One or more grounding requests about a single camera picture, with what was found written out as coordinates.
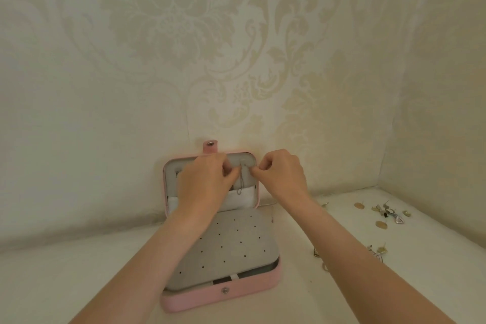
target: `gold disc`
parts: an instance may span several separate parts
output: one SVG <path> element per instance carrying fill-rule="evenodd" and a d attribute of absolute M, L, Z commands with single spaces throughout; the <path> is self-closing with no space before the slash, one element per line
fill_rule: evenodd
<path fill-rule="evenodd" d="M 381 229 L 387 229 L 388 228 L 388 225 L 384 222 L 384 221 L 377 221 L 375 223 L 375 225 L 378 227 L 378 228 L 381 228 Z"/>

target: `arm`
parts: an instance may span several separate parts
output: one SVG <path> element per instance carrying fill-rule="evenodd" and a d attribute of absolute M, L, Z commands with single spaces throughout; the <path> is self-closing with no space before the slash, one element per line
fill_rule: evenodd
<path fill-rule="evenodd" d="M 178 208 L 70 323 L 145 323 L 173 270 L 207 229 L 239 174 L 240 167 L 231 169 L 225 154 L 187 165 L 177 178 Z"/>
<path fill-rule="evenodd" d="M 295 155 L 287 150 L 272 151 L 251 172 L 319 251 L 361 324 L 453 323 L 392 269 L 375 259 L 310 197 Z"/>

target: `forearm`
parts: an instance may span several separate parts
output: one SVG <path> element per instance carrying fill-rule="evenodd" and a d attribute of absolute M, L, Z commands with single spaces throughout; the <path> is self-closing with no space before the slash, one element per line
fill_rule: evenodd
<path fill-rule="evenodd" d="M 173 270 L 205 228 L 176 210 L 71 324 L 145 323 Z"/>
<path fill-rule="evenodd" d="M 310 197 L 283 206 L 316 247 L 361 324 L 452 323 Z"/>

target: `damask wallpaper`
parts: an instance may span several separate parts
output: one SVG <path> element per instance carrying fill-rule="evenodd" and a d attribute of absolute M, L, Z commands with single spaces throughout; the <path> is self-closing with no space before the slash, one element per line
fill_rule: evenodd
<path fill-rule="evenodd" d="M 157 219 L 208 138 L 376 185 L 422 2 L 0 0 L 0 242 Z"/>
<path fill-rule="evenodd" d="M 380 186 L 486 247 L 486 0 L 425 0 Z"/>

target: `open jewelry box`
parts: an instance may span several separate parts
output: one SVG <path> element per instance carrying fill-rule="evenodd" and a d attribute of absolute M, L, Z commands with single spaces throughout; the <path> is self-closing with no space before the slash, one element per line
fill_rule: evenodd
<path fill-rule="evenodd" d="M 203 155 L 217 152 L 217 141 L 203 143 Z M 166 215 L 177 208 L 177 175 L 198 155 L 174 158 L 164 166 Z M 209 228 L 180 261 L 163 291 L 166 312 L 177 312 L 274 287 L 281 276 L 278 247 L 270 223 L 257 209 L 259 187 L 249 168 L 249 152 L 228 153 L 241 176 Z"/>

